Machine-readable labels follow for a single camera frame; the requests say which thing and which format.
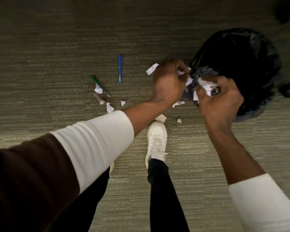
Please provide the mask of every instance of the floor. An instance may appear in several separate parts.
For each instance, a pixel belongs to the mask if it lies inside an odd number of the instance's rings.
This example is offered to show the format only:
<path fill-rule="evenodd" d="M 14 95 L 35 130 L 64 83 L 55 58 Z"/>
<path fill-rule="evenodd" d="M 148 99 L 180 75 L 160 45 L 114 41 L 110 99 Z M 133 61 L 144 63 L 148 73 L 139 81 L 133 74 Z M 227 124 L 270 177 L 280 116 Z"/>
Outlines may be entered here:
<path fill-rule="evenodd" d="M 267 35 L 290 82 L 290 23 L 274 19 L 277 1 L 0 0 L 0 147 L 105 114 L 92 94 L 93 74 L 115 109 L 121 100 L 128 107 L 148 99 L 149 66 L 166 56 L 190 63 L 221 29 L 245 26 Z M 191 231 L 241 231 L 197 107 L 186 102 L 165 115 L 166 163 Z M 233 130 L 290 198 L 290 98 L 276 97 L 260 117 Z M 90 231 L 150 230 L 146 151 L 143 130 L 116 160 Z"/>

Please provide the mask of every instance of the person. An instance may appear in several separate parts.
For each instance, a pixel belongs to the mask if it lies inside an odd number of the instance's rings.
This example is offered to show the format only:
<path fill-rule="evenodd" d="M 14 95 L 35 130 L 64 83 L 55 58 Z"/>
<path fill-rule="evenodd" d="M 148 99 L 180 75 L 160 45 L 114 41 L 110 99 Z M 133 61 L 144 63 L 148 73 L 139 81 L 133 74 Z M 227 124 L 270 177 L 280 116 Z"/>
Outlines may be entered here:
<path fill-rule="evenodd" d="M 180 99 L 188 73 L 181 60 L 165 60 L 154 72 L 150 100 L 0 149 L 0 231 L 88 231 L 110 164 Z M 244 230 L 290 231 L 290 200 L 232 133 L 243 102 L 236 84 L 223 76 L 208 80 L 221 93 L 210 97 L 198 87 L 199 109 Z M 147 137 L 151 231 L 189 231 L 164 163 L 164 124 L 153 122 Z"/>

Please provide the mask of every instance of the blue pen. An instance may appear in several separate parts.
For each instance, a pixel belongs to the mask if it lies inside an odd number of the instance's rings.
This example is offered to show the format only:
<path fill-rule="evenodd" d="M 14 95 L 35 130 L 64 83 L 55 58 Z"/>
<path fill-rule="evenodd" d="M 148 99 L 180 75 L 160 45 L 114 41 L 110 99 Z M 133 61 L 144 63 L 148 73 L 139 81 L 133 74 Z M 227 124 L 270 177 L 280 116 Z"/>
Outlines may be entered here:
<path fill-rule="evenodd" d="M 121 55 L 118 55 L 119 83 L 121 84 Z"/>

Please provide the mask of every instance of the sneaker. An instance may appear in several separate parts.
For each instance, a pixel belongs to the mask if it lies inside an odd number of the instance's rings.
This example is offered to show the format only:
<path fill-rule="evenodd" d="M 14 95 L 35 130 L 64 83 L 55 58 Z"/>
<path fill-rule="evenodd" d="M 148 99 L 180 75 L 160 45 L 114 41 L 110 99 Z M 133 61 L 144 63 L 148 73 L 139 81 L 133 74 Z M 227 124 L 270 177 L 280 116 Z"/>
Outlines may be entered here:
<path fill-rule="evenodd" d="M 111 165 L 109 166 L 109 173 L 113 171 L 114 167 L 115 167 L 115 161 L 113 161 Z"/>
<path fill-rule="evenodd" d="M 145 158 L 147 169 L 150 159 L 165 161 L 165 155 L 167 155 L 167 153 L 165 153 L 167 137 L 165 125 L 161 121 L 154 121 L 151 123 L 147 132 L 148 150 Z"/>

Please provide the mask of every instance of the trash can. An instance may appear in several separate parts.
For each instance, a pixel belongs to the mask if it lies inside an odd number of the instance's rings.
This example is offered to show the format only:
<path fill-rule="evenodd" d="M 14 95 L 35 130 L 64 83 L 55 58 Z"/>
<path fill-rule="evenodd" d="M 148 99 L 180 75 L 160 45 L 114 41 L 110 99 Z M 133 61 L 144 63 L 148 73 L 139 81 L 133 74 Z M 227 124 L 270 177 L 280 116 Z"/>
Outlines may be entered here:
<path fill-rule="evenodd" d="M 193 83 L 184 92 L 190 99 L 193 98 L 198 77 L 219 74 L 235 81 L 244 102 L 234 122 L 262 114 L 282 78 L 281 62 L 271 41 L 247 28 L 213 34 L 197 52 L 190 67 Z"/>

